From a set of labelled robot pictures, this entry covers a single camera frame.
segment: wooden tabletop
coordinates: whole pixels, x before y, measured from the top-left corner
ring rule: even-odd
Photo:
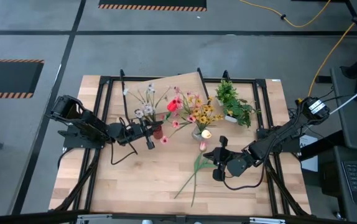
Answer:
[[[81,83],[78,99],[89,110],[94,107],[99,79],[100,76],[97,75],[85,75]],[[289,120],[282,83],[279,80],[266,80],[266,83],[274,125],[282,125]],[[136,85],[138,82],[125,82],[125,84]],[[217,86],[218,83],[206,83],[209,95],[216,95]],[[234,86],[237,88],[239,97],[252,102],[254,106],[252,85],[235,83]],[[105,92],[106,86],[104,95],[101,97],[99,117],[103,111]],[[111,102],[122,101],[121,92],[121,83],[114,82]],[[259,97],[263,121],[267,124],[261,89],[259,89]],[[116,103],[111,103],[109,111],[115,111],[114,106]],[[222,113],[222,109],[217,104],[214,106],[216,113]],[[116,122],[116,120],[117,115],[110,112],[107,123]],[[228,138],[227,148],[239,152],[256,138],[258,126],[256,115],[251,117],[251,122],[250,128],[244,128],[225,120],[218,121],[216,127],[208,128],[213,136],[208,140],[207,151],[220,146],[219,136],[225,135]],[[166,136],[174,131],[169,123],[165,123],[162,128]],[[139,139],[133,142],[139,154],[131,155],[115,166],[110,164],[111,146],[107,145],[101,151],[91,211],[186,215],[271,215],[266,178],[255,189],[231,191],[222,182],[213,180],[212,168],[202,169],[197,175],[197,192],[193,207],[191,207],[193,180],[178,198],[174,199],[181,186],[193,174],[193,163],[200,152],[198,143],[191,137],[193,129],[193,126],[183,128],[172,136],[166,145],[154,140],[155,148],[152,150],[147,149],[145,139]],[[75,186],[83,151],[83,149],[74,149],[62,159],[50,208],[60,205]],[[129,152],[131,152],[129,147],[114,144],[114,162]],[[289,153],[281,153],[280,159],[286,187],[300,206],[310,213],[299,161]],[[232,187],[254,185],[260,176],[261,166],[251,167],[241,177],[226,181]],[[275,190],[278,210],[283,213],[281,196],[276,186]],[[86,193],[82,194],[80,208],[84,207],[85,195]]]

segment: yellow cable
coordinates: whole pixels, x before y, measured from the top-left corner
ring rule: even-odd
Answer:
[[[280,12],[278,12],[277,10],[275,10],[275,9],[273,9],[273,8],[266,7],[266,6],[260,6],[260,5],[258,5],[258,4],[253,4],[253,3],[247,2],[247,1],[245,1],[245,0],[239,0],[239,1],[241,1],[241,2],[243,2],[243,3],[246,3],[246,4],[249,4],[249,5],[251,5],[251,6],[256,6],[256,7],[262,8],[262,9],[270,10],[270,11],[272,11],[272,12],[275,12],[275,13],[278,14],[279,16],[282,16],[282,14],[281,14]],[[324,5],[324,7],[321,9],[321,11],[320,11],[312,20],[310,20],[308,23],[306,23],[306,24],[304,24],[304,25],[301,25],[301,26],[294,25],[294,24],[291,23],[288,19],[286,19],[286,17],[284,17],[284,20],[285,20],[286,22],[288,22],[292,27],[296,27],[296,28],[305,27],[305,26],[311,24],[312,22],[314,22],[314,20],[315,20],[318,16],[320,16],[320,14],[327,8],[327,6],[329,5],[330,2],[331,2],[331,0],[329,0],[329,1]]]
[[[320,68],[318,69],[317,73],[315,74],[314,78],[313,78],[313,82],[310,85],[310,89],[308,90],[308,96],[311,95],[311,91],[313,89],[314,86],[314,82],[315,79],[317,78],[318,74],[321,72],[322,67],[325,65],[325,63],[327,62],[328,58],[330,57],[330,55],[332,54],[332,52],[339,46],[340,42],[345,38],[346,34],[351,30],[351,28],[353,28],[355,25],[355,23],[353,22],[350,27],[346,30],[346,32],[341,36],[340,40],[337,42],[337,44],[332,48],[332,50],[329,52],[329,54],[327,55],[327,57],[325,57],[325,60],[322,62]]]

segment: gray floor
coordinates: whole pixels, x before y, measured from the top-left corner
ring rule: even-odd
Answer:
[[[14,3],[0,0],[0,30],[70,30],[79,3],[79,0]],[[208,0],[208,11],[204,13],[111,11],[98,9],[97,3],[87,0],[79,30],[297,30],[277,15],[237,0]],[[311,19],[324,4],[290,0],[262,3],[286,13],[296,24]],[[345,5],[334,3],[304,30],[345,30],[350,23]],[[9,213],[67,40],[67,35],[0,35],[0,58],[45,60],[32,99],[0,100],[0,141],[5,143],[0,151],[0,215]],[[288,107],[293,108],[294,100],[307,94],[313,75],[337,40],[338,37],[80,35],[75,37],[58,94],[76,96],[83,75],[118,75],[122,68],[126,75],[170,76],[200,67],[206,77],[220,77],[223,70],[228,70],[232,77],[279,78]],[[322,74],[328,75],[330,67],[350,65],[356,60],[357,37],[346,38]],[[313,95],[322,96],[330,87],[317,84]],[[24,213],[48,209],[63,142],[57,134],[59,129],[63,126],[49,124]],[[332,116],[312,129],[329,135],[340,129],[338,117]],[[307,134],[320,138],[311,132]],[[311,177],[305,177],[305,181],[312,213],[334,218],[336,202],[322,195]]]

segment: white pot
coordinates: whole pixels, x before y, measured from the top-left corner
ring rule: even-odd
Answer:
[[[216,100],[217,100],[217,103],[219,104],[219,106],[223,106],[224,105],[218,98],[216,98]]]
[[[232,122],[232,123],[237,123],[238,122],[238,120],[236,118],[233,118],[233,117],[228,116],[228,115],[226,115],[225,119],[227,121],[229,121],[229,122]]]

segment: hazard tape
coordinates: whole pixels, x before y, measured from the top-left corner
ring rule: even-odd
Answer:
[[[33,93],[0,93],[0,98],[23,99],[31,98]]]
[[[38,63],[44,63],[44,60],[0,59],[0,62],[38,62]]]
[[[205,7],[188,7],[188,6],[137,6],[137,5],[122,5],[122,4],[101,4],[99,9],[137,9],[137,10],[159,10],[159,11],[191,11],[205,12]]]

